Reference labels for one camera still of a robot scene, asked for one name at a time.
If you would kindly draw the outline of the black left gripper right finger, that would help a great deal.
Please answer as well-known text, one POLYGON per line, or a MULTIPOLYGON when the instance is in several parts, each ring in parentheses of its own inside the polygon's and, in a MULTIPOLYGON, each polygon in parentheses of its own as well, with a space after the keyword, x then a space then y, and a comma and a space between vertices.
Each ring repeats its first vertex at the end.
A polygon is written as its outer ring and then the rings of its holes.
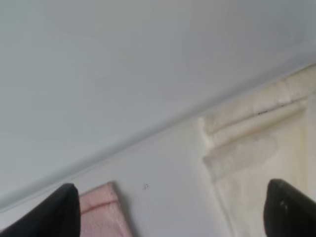
POLYGON ((315 237, 316 202, 282 179, 267 186, 263 212, 268 237, 315 237))

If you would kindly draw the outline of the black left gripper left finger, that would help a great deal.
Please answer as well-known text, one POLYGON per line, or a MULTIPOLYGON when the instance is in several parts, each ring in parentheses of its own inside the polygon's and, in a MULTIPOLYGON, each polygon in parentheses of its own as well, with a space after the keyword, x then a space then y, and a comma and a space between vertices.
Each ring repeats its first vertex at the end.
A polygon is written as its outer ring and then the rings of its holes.
POLYGON ((74 184, 60 186, 33 210, 0 232, 2 237, 79 237, 79 193, 74 184))

